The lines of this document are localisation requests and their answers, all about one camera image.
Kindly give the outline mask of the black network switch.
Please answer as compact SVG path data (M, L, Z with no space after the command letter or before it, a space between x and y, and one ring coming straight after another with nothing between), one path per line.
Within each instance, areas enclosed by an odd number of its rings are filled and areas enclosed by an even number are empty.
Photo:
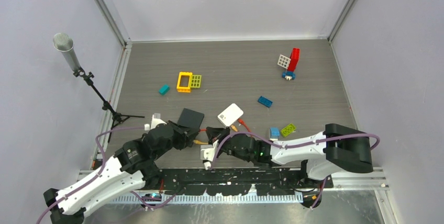
M201 128L205 115L203 113L184 108L179 116L177 124L188 128Z

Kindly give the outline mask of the white square switch box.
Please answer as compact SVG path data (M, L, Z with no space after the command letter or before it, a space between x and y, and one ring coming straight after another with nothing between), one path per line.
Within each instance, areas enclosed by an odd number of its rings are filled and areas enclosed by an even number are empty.
M234 122L236 122L243 115L243 110L235 103L229 105L226 109L224 109L219 115L217 115L217 119L219 122L225 127L231 126Z

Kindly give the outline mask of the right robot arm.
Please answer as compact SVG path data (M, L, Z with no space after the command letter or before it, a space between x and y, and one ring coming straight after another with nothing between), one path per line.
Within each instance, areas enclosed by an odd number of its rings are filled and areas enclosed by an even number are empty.
M270 140L252 132L230 133L220 128L201 147L204 168L211 170L220 154L234 156L256 166L286 165L300 161L299 182L313 187L336 172L373 172L372 150L380 143L379 136L338 124L326 124L314 135L292 140Z

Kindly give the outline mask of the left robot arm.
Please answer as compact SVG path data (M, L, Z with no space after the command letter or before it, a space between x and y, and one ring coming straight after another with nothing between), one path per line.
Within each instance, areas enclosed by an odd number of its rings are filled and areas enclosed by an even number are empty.
M141 138L126 142L102 165L64 189L50 188L43 196L52 223L83 223L97 209L125 193L155 189L163 175L155 161L172 148L193 145L200 127L189 128L155 119L142 126Z

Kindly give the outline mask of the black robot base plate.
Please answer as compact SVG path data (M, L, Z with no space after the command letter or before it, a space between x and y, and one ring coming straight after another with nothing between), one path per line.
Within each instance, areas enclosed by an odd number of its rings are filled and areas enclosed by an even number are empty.
M255 189L259 196L277 196L311 192L322 183L294 168L161 169L159 176L143 189L188 196L244 196Z

